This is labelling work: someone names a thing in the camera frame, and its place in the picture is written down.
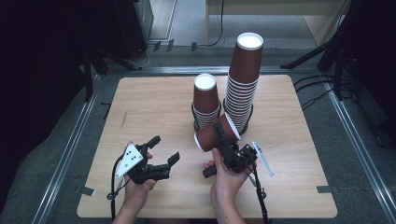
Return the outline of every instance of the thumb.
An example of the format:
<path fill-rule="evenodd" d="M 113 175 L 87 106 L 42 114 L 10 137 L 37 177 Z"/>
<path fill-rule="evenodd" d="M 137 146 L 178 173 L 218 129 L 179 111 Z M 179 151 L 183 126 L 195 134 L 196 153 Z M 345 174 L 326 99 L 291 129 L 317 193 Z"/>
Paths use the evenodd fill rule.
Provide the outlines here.
<path fill-rule="evenodd" d="M 213 156 L 213 160 L 215 161 L 216 167 L 219 168 L 221 167 L 222 169 L 224 166 L 224 162 L 223 159 L 221 157 L 220 151 L 217 148 L 213 148 L 212 149 L 212 156 Z"/>
<path fill-rule="evenodd" d="M 143 189 L 144 190 L 151 190 L 154 188 L 155 184 L 157 183 L 157 181 L 152 180 L 152 179 L 148 179 L 143 183 Z"/>

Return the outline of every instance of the finger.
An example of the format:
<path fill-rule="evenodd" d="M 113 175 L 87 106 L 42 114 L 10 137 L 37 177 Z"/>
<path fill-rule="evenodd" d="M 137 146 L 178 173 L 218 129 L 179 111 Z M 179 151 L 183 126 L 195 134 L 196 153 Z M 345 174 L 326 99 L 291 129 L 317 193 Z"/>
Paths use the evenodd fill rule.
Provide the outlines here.
<path fill-rule="evenodd" d="M 153 157 L 152 154 L 150 154 L 149 152 L 146 154 L 147 159 L 151 159 L 152 157 Z"/>
<path fill-rule="evenodd" d="M 157 183 L 157 181 L 155 181 L 153 179 L 148 179 L 143 183 L 142 187 L 144 190 L 151 190 L 154 188 L 156 183 Z"/>
<path fill-rule="evenodd" d="M 131 177 L 128 176 L 128 174 L 124 175 L 124 182 L 128 182 L 128 180 L 131 179 Z"/>
<path fill-rule="evenodd" d="M 204 167 L 207 168 L 207 167 L 212 166 L 214 164 L 215 164 L 214 161 L 209 161 L 208 163 L 204 163 Z"/>
<path fill-rule="evenodd" d="M 217 148 L 212 149 L 212 155 L 213 155 L 213 160 L 215 160 L 216 168 L 218 171 L 220 170 L 219 168 L 221 168 L 221 170 L 227 169 L 222 160 L 220 151 Z"/>

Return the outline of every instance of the black tape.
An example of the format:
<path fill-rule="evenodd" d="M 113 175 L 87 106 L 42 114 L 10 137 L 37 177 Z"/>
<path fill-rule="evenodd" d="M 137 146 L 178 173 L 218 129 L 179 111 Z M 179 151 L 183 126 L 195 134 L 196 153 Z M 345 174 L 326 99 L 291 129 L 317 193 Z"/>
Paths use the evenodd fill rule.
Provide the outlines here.
<path fill-rule="evenodd" d="M 158 41 L 157 43 L 155 43 L 154 51 L 157 51 L 158 49 L 160 49 L 160 46 L 161 46 L 161 41 Z"/>
<path fill-rule="evenodd" d="M 317 186 L 318 193 L 332 193 L 330 186 Z"/>
<path fill-rule="evenodd" d="M 93 196 L 93 194 L 95 193 L 95 190 L 87 188 L 87 187 L 77 186 L 76 189 L 75 189 L 75 192 L 76 193 L 80 193 L 80 194 L 85 194 L 85 195 L 88 195 L 88 196 Z"/>
<path fill-rule="evenodd" d="M 171 40 L 169 40 L 169 43 L 168 43 L 168 48 L 166 49 L 166 52 L 169 52 L 169 51 L 171 51 L 172 50 L 172 47 L 173 47 L 173 42 L 175 41 L 175 39 L 171 39 Z"/>
<path fill-rule="evenodd" d="M 197 49 L 197 42 L 192 42 L 191 51 L 195 51 Z"/>

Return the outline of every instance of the stack of paper cups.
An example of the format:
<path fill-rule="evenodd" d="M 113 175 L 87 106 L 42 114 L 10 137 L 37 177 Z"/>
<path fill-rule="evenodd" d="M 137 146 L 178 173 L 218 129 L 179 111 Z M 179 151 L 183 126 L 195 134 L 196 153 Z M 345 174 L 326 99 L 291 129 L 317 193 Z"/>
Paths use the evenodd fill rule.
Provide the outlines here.
<path fill-rule="evenodd" d="M 262 62 L 260 35 L 243 33 L 237 38 L 228 73 L 224 109 L 240 134 L 248 129 L 253 112 L 253 99 L 260 77 Z"/>
<path fill-rule="evenodd" d="M 195 131 L 218 118 L 220 110 L 216 78 L 208 73 L 199 75 L 194 80 L 194 96 L 191 104 Z"/>

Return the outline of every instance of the white tag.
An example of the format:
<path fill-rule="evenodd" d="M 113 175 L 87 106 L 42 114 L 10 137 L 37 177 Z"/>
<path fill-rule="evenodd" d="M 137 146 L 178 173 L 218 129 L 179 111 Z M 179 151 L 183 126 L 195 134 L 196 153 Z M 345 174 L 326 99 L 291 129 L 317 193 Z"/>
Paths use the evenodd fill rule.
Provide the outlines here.
<path fill-rule="evenodd" d="M 134 168 L 140 161 L 143 160 L 143 156 L 134 146 L 134 143 L 129 142 L 125 149 L 124 156 L 122 158 L 121 165 L 116 172 L 116 178 L 123 177 L 129 170 Z"/>
<path fill-rule="evenodd" d="M 264 154 L 262 153 L 262 147 L 257 144 L 257 142 L 252 142 L 254 149 L 256 149 L 257 155 L 259 155 L 260 159 L 262 160 L 262 163 L 264 164 L 265 168 L 267 169 L 268 174 L 272 177 L 274 175 L 274 172 L 272 172 L 270 166 L 268 165 L 267 160 L 264 157 Z"/>

